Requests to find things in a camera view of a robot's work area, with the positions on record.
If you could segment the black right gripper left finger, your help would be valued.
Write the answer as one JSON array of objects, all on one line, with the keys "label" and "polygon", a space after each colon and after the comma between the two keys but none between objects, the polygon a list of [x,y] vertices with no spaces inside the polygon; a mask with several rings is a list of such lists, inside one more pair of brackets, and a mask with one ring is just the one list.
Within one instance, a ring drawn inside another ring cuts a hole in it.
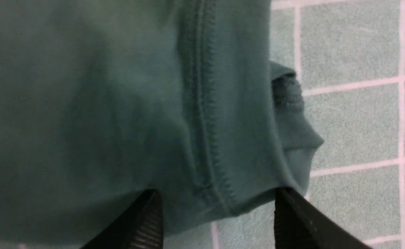
[{"label": "black right gripper left finger", "polygon": [[163,249],[164,219],[160,194],[144,191],[83,249]]}]

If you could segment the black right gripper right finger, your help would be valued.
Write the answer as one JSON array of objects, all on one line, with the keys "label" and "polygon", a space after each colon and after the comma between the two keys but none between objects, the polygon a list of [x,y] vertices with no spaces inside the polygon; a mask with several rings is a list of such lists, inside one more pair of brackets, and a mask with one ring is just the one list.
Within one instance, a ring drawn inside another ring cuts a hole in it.
[{"label": "black right gripper right finger", "polygon": [[275,192],[277,249],[370,249],[291,188]]}]

